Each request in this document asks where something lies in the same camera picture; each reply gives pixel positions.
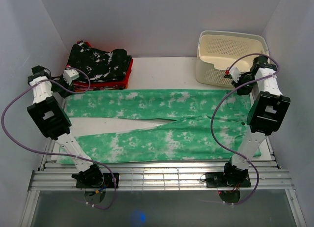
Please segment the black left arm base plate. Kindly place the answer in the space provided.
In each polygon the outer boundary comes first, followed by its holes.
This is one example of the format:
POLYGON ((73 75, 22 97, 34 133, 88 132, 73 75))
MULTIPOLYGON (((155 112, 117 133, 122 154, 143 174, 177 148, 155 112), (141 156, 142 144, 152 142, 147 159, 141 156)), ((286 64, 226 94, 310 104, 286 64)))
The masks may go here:
POLYGON ((103 173, 103 176, 100 180, 100 184, 97 184, 96 186, 91 185, 90 183, 87 182, 81 182, 76 178, 76 188, 81 188, 81 189, 106 189, 106 188, 114 188, 114 182, 116 184, 116 188, 119 187, 119 178, 120 174, 117 172, 113 173, 114 178, 111 176, 110 173, 103 173))

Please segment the green tie-dye trousers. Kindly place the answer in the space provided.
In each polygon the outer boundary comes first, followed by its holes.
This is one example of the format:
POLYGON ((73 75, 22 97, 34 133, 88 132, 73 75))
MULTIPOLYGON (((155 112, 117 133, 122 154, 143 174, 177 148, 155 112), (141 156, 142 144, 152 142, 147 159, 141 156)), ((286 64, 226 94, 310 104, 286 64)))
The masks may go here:
POLYGON ((107 164, 229 159, 250 108, 249 96, 217 89, 93 91, 65 101, 77 142, 107 164))

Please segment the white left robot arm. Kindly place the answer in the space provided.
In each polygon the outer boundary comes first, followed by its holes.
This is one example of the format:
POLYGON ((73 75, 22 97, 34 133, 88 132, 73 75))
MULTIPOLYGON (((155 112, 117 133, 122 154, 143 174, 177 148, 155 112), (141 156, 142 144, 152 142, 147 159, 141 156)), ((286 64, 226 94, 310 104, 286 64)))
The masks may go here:
POLYGON ((33 102, 27 107, 27 112, 44 137, 54 140, 64 149, 65 154, 70 155, 78 171, 77 174, 72 175, 72 178, 88 187, 98 188, 104 184, 104 175, 71 134, 72 124, 64 109, 52 95, 55 91, 65 98, 68 91, 73 90, 73 82, 77 78, 79 78, 77 69, 67 66, 57 81, 62 88, 53 89, 49 70, 39 65, 33 67, 32 75, 27 80, 32 87, 33 102))

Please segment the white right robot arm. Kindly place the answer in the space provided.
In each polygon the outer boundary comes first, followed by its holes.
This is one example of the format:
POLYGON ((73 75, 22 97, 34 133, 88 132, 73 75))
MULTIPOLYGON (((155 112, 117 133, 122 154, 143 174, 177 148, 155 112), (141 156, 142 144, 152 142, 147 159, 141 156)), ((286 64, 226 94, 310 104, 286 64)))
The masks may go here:
POLYGON ((258 95, 248 113, 247 132, 237 150, 225 164, 221 174, 227 186, 240 186, 249 180, 249 161, 254 157, 260 144, 273 132, 279 130, 290 105, 290 98, 279 90, 275 73, 278 68, 268 62, 266 55, 253 60, 250 71, 241 73, 236 67, 228 70, 237 95, 248 95, 253 88, 258 95))

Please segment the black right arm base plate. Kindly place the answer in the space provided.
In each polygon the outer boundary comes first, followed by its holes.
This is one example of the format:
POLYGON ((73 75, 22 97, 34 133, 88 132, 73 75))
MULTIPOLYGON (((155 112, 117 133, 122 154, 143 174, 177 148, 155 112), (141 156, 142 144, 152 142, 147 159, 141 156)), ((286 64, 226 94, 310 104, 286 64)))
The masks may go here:
POLYGON ((232 178, 225 175, 223 172, 207 172, 205 173, 205 182, 207 188, 248 188, 251 187, 249 177, 242 181, 238 178, 232 178))

